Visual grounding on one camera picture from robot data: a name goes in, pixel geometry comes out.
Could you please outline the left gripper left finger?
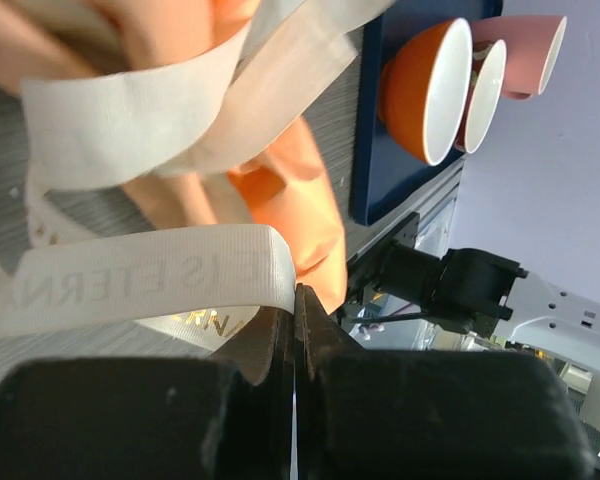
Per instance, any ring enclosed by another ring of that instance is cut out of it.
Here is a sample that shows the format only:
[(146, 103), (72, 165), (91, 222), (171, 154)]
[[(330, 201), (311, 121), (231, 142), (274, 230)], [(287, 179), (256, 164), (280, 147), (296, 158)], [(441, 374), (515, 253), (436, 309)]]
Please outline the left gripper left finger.
[(293, 317), (206, 358), (44, 359), (0, 382), (0, 479), (284, 479)]

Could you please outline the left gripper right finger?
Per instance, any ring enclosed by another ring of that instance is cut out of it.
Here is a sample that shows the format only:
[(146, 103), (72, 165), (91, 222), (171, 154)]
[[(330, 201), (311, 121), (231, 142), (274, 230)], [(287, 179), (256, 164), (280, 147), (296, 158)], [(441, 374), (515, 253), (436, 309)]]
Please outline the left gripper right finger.
[(563, 384), (506, 351), (367, 350), (295, 297), (303, 479), (590, 479), (596, 459)]

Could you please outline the orange beige wrapping paper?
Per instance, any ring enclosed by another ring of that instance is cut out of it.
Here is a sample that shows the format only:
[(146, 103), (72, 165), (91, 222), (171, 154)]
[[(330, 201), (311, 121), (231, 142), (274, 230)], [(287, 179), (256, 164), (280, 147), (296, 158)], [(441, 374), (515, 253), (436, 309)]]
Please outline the orange beige wrapping paper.
[[(0, 88), (18, 95), (26, 78), (77, 80), (149, 70), (195, 58), (218, 46), (254, 13), (252, 1), (90, 1), (122, 43), (116, 58), (76, 35), (56, 36), (13, 1), (0, 1)], [(307, 122), (298, 119), (251, 162), (229, 173), (252, 219), (289, 244), (297, 279), (328, 311), (346, 290), (344, 227), (324, 162)], [(143, 174), (122, 185), (157, 228), (221, 221), (211, 183), (194, 173)]]

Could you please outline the cream ribbon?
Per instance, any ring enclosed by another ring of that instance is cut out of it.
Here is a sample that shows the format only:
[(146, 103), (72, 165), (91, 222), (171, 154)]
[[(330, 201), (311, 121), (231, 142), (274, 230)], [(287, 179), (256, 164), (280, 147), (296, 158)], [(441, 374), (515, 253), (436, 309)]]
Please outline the cream ribbon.
[(0, 266), (0, 381), (151, 340), (211, 352), (299, 284), (340, 307), (345, 228), (304, 114), (387, 8), (0, 1), (31, 243)]

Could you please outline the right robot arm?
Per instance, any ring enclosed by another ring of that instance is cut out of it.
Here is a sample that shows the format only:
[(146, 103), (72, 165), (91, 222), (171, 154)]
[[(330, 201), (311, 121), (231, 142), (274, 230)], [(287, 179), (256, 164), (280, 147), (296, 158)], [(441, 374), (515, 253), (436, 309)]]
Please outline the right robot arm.
[(372, 284), (459, 333), (527, 345), (591, 373), (581, 419), (600, 432), (600, 304), (477, 249), (438, 258), (392, 242)]

